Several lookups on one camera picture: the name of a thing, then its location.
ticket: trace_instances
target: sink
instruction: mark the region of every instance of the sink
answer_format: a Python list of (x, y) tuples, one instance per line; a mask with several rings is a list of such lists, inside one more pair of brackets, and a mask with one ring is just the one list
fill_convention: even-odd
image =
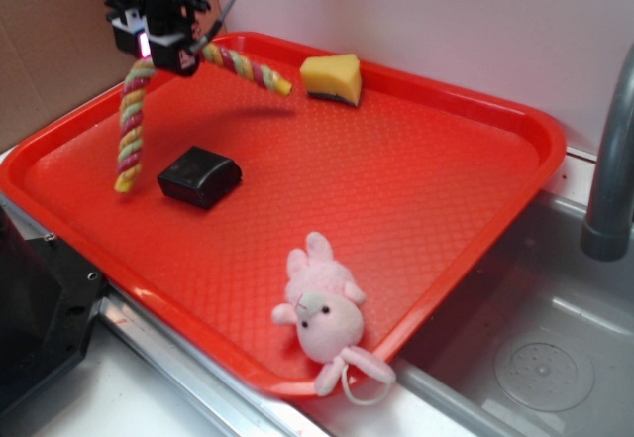
[(634, 435), (634, 247), (585, 256), (584, 213), (540, 193), (400, 354), (495, 435)]

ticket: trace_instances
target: plush bunny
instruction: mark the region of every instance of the plush bunny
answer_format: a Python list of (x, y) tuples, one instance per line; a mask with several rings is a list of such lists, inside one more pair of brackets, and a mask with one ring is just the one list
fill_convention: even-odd
[(272, 312), (278, 325), (295, 325), (306, 355), (324, 367), (315, 381), (317, 395), (329, 394), (342, 378), (348, 393), (348, 364), (388, 385), (396, 377), (392, 368), (372, 353), (356, 346), (364, 334), (359, 306), (366, 301), (351, 272), (337, 262), (328, 240), (318, 232), (306, 237), (306, 252), (288, 255), (286, 303)]

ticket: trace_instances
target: cardboard box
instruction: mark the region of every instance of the cardboard box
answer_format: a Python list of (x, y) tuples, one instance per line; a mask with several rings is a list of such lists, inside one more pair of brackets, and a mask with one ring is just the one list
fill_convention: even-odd
[[(208, 29), (218, 14), (200, 18)], [(0, 0), (0, 152), (123, 81), (103, 0)]]

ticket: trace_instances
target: faucet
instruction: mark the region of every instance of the faucet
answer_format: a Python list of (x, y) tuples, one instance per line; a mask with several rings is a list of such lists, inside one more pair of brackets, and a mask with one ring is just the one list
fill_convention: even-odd
[(581, 248), (599, 261), (627, 252), (634, 215), (634, 46), (621, 67), (596, 160)]

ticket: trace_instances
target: yellow sponge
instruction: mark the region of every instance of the yellow sponge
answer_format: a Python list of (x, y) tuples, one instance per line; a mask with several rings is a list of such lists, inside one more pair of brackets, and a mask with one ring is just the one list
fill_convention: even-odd
[(356, 55), (309, 57), (299, 72), (308, 95), (359, 105), (362, 81)]

